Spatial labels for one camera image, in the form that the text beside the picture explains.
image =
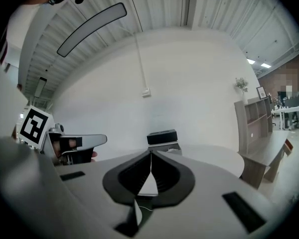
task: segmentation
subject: round table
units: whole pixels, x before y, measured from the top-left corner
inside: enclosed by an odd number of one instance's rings
[[[231,149],[214,145],[187,145],[181,143],[179,146],[181,150],[173,150],[169,153],[180,154],[181,152],[184,157],[218,166],[237,177],[240,177],[244,171],[244,159]]]

